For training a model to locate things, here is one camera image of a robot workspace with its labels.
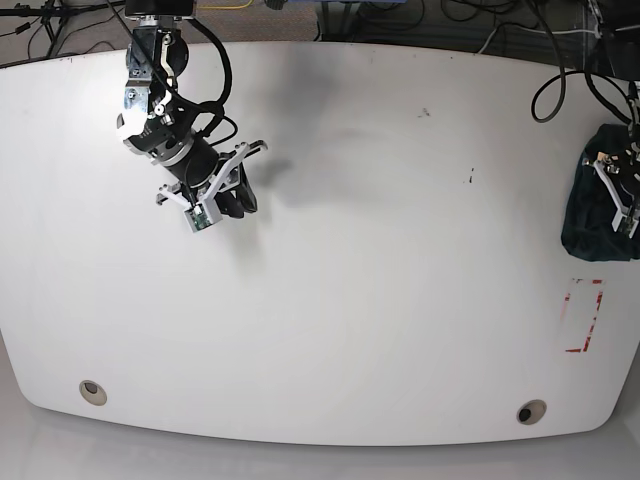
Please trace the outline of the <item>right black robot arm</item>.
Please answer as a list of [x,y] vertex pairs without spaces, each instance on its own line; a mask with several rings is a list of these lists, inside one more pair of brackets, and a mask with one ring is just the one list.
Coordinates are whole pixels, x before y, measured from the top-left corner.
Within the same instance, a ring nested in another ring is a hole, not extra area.
[[[223,217],[241,219],[258,209],[257,198],[244,168],[247,157],[266,150],[262,140],[241,142],[218,152],[209,138],[223,123],[239,129],[227,116],[225,104],[232,90],[229,55],[219,38],[195,17],[193,1],[128,1],[119,21],[127,28],[128,78],[117,133],[135,154],[146,156],[174,178],[156,195],[157,205],[178,204],[194,232]],[[222,66],[222,90],[214,100],[195,103],[178,91],[178,78],[189,61],[189,49],[178,24],[185,21],[216,49]]]

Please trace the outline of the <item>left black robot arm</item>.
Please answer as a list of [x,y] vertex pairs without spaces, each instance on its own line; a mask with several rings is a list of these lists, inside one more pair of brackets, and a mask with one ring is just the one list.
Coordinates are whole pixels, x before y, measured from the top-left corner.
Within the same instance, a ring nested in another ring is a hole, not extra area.
[[583,76],[590,93],[618,122],[601,126],[584,163],[608,191],[612,228],[631,237],[639,225],[639,3],[586,5],[596,40]]

